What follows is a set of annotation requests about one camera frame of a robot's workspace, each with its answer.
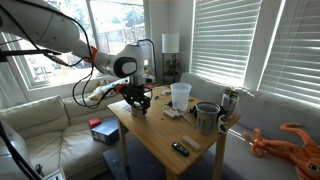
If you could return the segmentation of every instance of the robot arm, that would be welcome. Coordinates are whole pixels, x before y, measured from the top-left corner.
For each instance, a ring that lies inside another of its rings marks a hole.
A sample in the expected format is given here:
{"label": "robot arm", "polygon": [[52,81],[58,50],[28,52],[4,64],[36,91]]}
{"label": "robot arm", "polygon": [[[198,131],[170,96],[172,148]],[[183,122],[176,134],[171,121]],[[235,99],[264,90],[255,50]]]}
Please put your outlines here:
{"label": "robot arm", "polygon": [[[155,81],[144,73],[144,60],[151,57],[146,43],[129,44],[115,56],[99,52],[80,40],[78,27],[71,18],[43,0],[2,0],[0,32],[14,34],[55,52],[72,52],[93,63],[101,73],[129,77],[129,85],[121,93],[130,105],[138,102],[146,113],[150,99],[144,97],[143,85]],[[49,58],[59,61],[54,56]]]}

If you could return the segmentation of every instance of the wooden table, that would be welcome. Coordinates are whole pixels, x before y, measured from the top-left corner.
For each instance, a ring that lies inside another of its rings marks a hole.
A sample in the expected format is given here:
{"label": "wooden table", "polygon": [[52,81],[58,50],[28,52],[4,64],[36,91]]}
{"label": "wooden table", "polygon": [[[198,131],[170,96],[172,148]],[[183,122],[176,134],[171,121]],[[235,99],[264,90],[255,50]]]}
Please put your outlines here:
{"label": "wooden table", "polygon": [[[117,116],[120,134],[120,143],[122,147],[122,157],[125,166],[128,166],[127,148],[125,133],[131,131],[139,141],[166,167],[167,180],[178,179],[190,165],[195,162],[209,147],[217,142],[216,156],[214,165],[213,179],[221,179],[223,166],[223,156],[226,142],[226,135],[213,133],[211,135],[200,134],[196,129],[190,126],[183,118],[169,119],[163,115],[163,110],[168,110],[171,107],[163,108],[164,104],[171,101],[171,96],[161,95],[163,90],[168,90],[168,87],[161,87],[153,90],[153,98],[151,106],[144,118],[139,118],[131,115],[131,106],[126,101],[119,101],[108,105],[110,110]],[[190,97],[188,110],[196,103],[202,100],[195,97]],[[193,124],[196,124],[196,119],[190,113],[185,113]],[[240,119],[240,115],[235,114],[233,119],[228,120],[228,128]],[[185,147],[188,147],[182,142],[182,137],[188,135],[198,144],[199,151],[190,151],[189,157],[184,157],[176,152],[171,144],[175,141],[181,142]]]}

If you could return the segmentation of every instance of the table leg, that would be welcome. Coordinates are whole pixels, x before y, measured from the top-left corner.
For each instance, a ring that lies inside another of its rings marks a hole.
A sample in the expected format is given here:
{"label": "table leg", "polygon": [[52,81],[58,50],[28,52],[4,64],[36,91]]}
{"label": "table leg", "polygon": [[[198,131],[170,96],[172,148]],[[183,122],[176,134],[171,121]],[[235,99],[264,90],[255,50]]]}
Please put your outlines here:
{"label": "table leg", "polygon": [[169,169],[166,169],[167,180],[178,180],[178,177],[174,175]]}
{"label": "table leg", "polygon": [[119,137],[120,137],[123,165],[125,167],[128,167],[129,163],[128,163],[126,136],[125,136],[127,132],[127,128],[119,120],[118,120],[118,127],[119,127]]}
{"label": "table leg", "polygon": [[227,135],[222,135],[218,141],[216,146],[216,156],[214,161],[214,169],[213,169],[213,179],[220,180],[222,179],[222,167],[223,167],[223,157],[224,157],[224,149],[226,146]]}

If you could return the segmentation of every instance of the window blinds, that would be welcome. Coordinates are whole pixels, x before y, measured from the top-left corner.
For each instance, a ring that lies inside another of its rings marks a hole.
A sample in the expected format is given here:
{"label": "window blinds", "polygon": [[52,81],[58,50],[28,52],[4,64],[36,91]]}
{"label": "window blinds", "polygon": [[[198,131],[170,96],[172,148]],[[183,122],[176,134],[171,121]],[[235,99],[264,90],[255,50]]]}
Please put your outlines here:
{"label": "window blinds", "polygon": [[320,104],[320,1],[290,0],[259,91]]}
{"label": "window blinds", "polygon": [[261,0],[198,0],[190,72],[242,86]]}

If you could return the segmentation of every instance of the window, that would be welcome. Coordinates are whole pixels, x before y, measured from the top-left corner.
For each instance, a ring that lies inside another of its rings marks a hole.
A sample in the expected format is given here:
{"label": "window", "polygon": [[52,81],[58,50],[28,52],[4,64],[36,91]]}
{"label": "window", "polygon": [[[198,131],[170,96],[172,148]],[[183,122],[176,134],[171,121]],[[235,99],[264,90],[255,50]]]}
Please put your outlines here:
{"label": "window", "polygon": [[261,0],[198,0],[190,71],[242,86],[260,5]]}
{"label": "window", "polygon": [[[46,0],[64,14],[77,20],[85,29],[89,44],[102,52],[116,54],[128,43],[145,39],[143,0]],[[80,38],[85,41],[84,33],[79,30]],[[6,40],[15,39],[5,36]],[[34,49],[26,40],[20,40],[13,49]],[[68,64],[80,58],[71,53],[59,58]],[[91,64],[81,62],[68,68],[56,64],[43,55],[25,55],[17,58],[19,70],[29,89],[46,85],[59,85],[77,82],[91,71]],[[101,76],[97,70],[94,76]]]}
{"label": "window", "polygon": [[259,91],[320,102],[320,1],[286,1]]}

